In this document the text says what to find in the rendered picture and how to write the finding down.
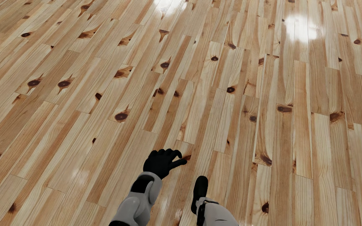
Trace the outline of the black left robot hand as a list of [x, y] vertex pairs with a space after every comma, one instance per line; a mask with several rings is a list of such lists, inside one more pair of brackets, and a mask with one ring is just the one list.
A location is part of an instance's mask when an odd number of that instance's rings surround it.
[[160, 149], [152, 151], [143, 165], [143, 172], [151, 172], [160, 179], [169, 175], [170, 170], [187, 164], [179, 150]]

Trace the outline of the black right robot foot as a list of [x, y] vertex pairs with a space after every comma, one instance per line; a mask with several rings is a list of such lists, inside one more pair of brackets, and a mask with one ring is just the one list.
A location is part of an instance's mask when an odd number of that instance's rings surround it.
[[208, 179], [205, 176], [199, 176], [194, 185], [193, 201], [191, 204], [191, 211], [193, 214], [197, 213], [197, 202], [200, 198], [206, 197], [208, 191]]

